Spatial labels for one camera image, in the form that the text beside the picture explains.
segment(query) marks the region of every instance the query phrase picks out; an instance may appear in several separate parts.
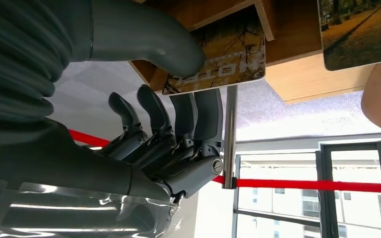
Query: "metal screw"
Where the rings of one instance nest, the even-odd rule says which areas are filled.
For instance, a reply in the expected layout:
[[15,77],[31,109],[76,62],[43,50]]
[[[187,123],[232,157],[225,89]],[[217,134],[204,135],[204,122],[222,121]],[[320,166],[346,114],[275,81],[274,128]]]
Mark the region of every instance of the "metal screw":
[[214,162],[212,162],[212,172],[215,175],[219,175],[222,170],[223,170],[223,163],[221,162],[221,160],[215,160]]

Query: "robotic arm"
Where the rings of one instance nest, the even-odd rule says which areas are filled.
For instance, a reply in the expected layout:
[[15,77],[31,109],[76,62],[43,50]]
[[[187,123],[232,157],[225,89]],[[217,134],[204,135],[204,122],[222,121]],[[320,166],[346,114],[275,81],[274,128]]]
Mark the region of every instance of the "robotic arm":
[[[157,115],[151,116],[152,126],[159,125],[153,130],[157,138],[149,142],[133,108],[112,94],[110,106],[122,117],[125,131],[99,153],[77,146],[62,124],[46,118],[53,106],[43,97],[53,95],[53,83],[70,62],[138,59],[183,77],[198,72],[205,61],[201,48],[177,21],[129,0],[0,0],[0,181],[5,190],[17,191],[33,183],[169,202],[173,195],[176,201],[191,196],[219,174],[218,90],[211,92],[214,101],[203,99],[209,97],[203,96],[207,92],[195,93],[195,104],[192,98],[183,105],[186,100],[175,103],[173,99],[179,115],[182,107],[195,111],[196,105],[198,111],[194,133],[192,123],[184,121],[184,126],[180,119],[174,134],[169,123],[153,123],[162,122],[165,115],[158,113],[162,105],[157,104],[157,96],[143,87],[141,97],[152,98],[158,107],[147,109],[150,116]],[[17,196],[18,202],[38,203],[35,199],[30,194]],[[0,226],[34,223],[34,216],[3,217],[5,211],[12,211],[10,205],[11,195],[0,194]],[[125,208],[120,210],[129,214]],[[138,206],[129,211],[146,214],[145,222],[125,216],[121,220],[152,231],[171,215],[166,211],[155,216],[144,210]],[[59,215],[50,225],[66,225]],[[124,231],[117,229],[116,234],[124,237]]]

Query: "card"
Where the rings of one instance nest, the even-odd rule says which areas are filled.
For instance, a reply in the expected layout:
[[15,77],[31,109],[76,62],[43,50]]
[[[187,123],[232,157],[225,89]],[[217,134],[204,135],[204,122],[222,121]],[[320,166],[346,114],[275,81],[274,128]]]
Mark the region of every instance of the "card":
[[191,34],[207,60],[192,77],[169,74],[164,95],[253,82],[265,76],[265,39],[254,7],[231,14]]
[[328,70],[381,62],[381,0],[319,0]]

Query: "robotic hand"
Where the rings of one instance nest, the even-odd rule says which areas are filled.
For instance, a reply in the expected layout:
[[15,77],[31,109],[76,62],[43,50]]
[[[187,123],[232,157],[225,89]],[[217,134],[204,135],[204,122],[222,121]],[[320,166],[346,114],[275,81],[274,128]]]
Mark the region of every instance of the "robotic hand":
[[153,136],[147,141],[133,108],[113,93],[109,104],[121,115],[124,133],[97,153],[135,165],[172,198],[192,196],[222,171],[219,90],[171,96],[175,130],[161,100],[148,86],[142,85],[137,96],[150,116]]
[[46,118],[53,106],[43,97],[70,62],[85,60],[148,60],[186,77],[205,58],[173,18],[129,0],[0,0],[0,237],[159,237],[171,198],[221,171],[218,90],[173,96],[174,134],[157,96],[141,87],[149,140],[112,94],[123,135],[99,153],[77,146]]

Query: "gray flexible hose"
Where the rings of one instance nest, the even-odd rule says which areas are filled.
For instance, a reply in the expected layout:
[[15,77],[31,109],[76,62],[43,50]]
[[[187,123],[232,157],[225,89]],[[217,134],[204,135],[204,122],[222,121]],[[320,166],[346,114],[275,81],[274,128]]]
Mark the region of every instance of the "gray flexible hose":
[[175,19],[129,0],[0,0],[0,121],[49,116],[71,61],[138,59],[180,76],[205,60]]

